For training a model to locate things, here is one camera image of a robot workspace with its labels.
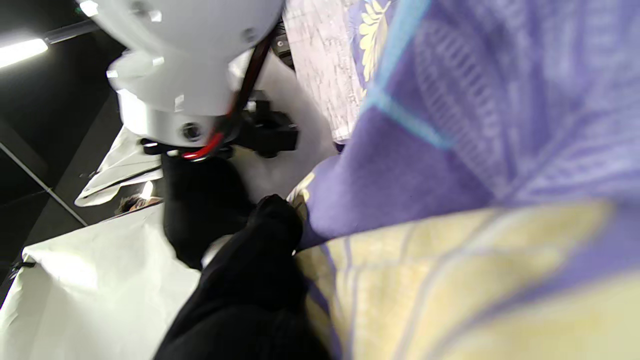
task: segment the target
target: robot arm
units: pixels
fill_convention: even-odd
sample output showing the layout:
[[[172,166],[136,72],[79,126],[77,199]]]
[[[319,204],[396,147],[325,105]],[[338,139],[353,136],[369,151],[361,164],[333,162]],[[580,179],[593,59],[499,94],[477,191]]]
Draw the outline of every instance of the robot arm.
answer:
[[[124,125],[145,139],[177,149],[211,147],[214,128],[234,126],[229,124],[233,119],[224,116],[234,102],[228,63],[256,45],[260,49],[284,8],[284,0],[79,3],[129,48],[107,71],[118,92]],[[235,97],[236,106],[244,108],[243,97],[253,89],[248,86]],[[211,149],[192,156],[199,158],[206,150]]]

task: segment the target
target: white cloth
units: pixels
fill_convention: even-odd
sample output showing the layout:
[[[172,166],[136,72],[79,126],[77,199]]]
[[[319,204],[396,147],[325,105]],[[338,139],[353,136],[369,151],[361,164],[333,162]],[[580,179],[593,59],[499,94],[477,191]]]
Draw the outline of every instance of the white cloth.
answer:
[[[0,359],[150,359],[199,273],[175,259],[161,204],[29,246],[0,309]]]

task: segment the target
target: hair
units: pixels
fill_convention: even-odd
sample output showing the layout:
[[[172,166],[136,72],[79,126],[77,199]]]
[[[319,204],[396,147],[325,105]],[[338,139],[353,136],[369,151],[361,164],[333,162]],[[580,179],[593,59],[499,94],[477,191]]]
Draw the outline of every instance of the hair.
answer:
[[[118,206],[118,209],[115,211],[116,215],[121,215],[131,210],[131,208],[138,203],[139,199],[139,195],[131,195],[120,200],[120,206]]]

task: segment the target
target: metal pole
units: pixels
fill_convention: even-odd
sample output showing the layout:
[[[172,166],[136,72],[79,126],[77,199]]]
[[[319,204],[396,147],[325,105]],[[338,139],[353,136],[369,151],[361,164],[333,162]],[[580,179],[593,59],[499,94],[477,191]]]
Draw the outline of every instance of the metal pole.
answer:
[[[94,31],[99,29],[100,27],[92,20],[85,20],[76,24],[65,26],[64,28],[52,30],[44,35],[44,40],[45,42],[47,42],[47,44],[51,45],[57,42],[68,40],[70,38],[74,38],[78,35],[93,33]]]
[[[82,224],[83,226],[89,226],[75,211],[73,211],[73,209],[71,209],[67,204],[65,204],[64,200],[62,200],[59,196],[56,195],[56,193],[54,193],[51,188],[49,188],[45,183],[42,182],[42,180],[40,180],[40,178],[38,178],[38,176],[36,174],[34,174],[31,170],[29,170],[29,168],[23,164],[20,159],[18,159],[18,157],[16,157],[16,155],[14,155],[11,150],[9,150],[6,146],[4,146],[3,143],[0,142],[0,149],[2,149],[2,151],[4,151],[5,154],[7,154],[11,160],[13,160],[13,162],[15,162],[16,164],[18,164],[18,166],[24,170],[24,172],[27,173],[27,175],[29,175],[36,183],[38,183],[38,185],[40,185],[41,188],[44,189],[44,191],[46,191],[47,193],[49,193],[49,195],[56,201],[58,202],[58,204],[62,205],[63,208],[65,208],[65,210],[67,210],[68,213],[71,214],[71,216],[73,216],[74,218],[76,218],[76,220],[78,220],[80,222],[80,224]]]

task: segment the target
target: red cable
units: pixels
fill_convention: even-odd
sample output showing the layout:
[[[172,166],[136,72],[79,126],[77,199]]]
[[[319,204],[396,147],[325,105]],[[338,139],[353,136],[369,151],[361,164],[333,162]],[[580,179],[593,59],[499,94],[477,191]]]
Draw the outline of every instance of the red cable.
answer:
[[[182,155],[182,158],[187,160],[197,160],[206,157],[213,149],[215,149],[221,142],[225,135],[223,133],[214,133],[209,140],[209,143],[202,149],[195,152],[186,152]]]
[[[231,117],[235,111],[242,111],[249,99],[249,96],[251,96],[253,86],[257,81],[262,65],[264,64],[264,60],[269,52],[269,44],[273,40],[274,34],[275,30],[273,30],[265,39],[262,39],[262,41],[259,42],[253,50],[242,86],[240,87],[240,91],[236,94],[236,98],[234,99],[235,101],[231,105],[231,109],[227,114],[228,117]],[[186,152],[182,155],[182,158],[186,160],[200,160],[208,157],[208,155],[210,155],[210,153],[224,140],[224,136],[223,132],[214,130],[209,143],[207,143],[205,147],[195,152]]]

